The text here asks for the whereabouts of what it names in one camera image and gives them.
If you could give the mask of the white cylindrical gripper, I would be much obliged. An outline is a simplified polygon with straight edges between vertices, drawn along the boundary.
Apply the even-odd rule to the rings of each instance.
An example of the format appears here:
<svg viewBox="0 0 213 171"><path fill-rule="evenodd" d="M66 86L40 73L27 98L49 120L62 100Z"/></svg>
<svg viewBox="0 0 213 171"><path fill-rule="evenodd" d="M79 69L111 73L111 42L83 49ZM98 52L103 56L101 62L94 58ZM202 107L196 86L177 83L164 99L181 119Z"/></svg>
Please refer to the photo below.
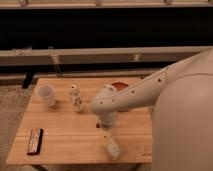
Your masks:
<svg viewBox="0 0 213 171"><path fill-rule="evenodd" d="M108 113L99 116L99 123L102 128L112 128L117 122L116 113ZM106 145L111 137L110 130L102 129L100 132L101 143Z"/></svg>

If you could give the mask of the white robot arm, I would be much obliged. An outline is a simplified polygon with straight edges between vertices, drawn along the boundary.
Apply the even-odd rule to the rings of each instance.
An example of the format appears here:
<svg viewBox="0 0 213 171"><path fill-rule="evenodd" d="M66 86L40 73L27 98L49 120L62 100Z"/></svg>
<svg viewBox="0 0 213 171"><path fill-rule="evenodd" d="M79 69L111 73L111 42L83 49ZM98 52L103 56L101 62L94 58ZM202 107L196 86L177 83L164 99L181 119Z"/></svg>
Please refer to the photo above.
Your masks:
<svg viewBox="0 0 213 171"><path fill-rule="evenodd" d="M151 106L151 171L213 171L213 49L91 101L98 116Z"/></svg>

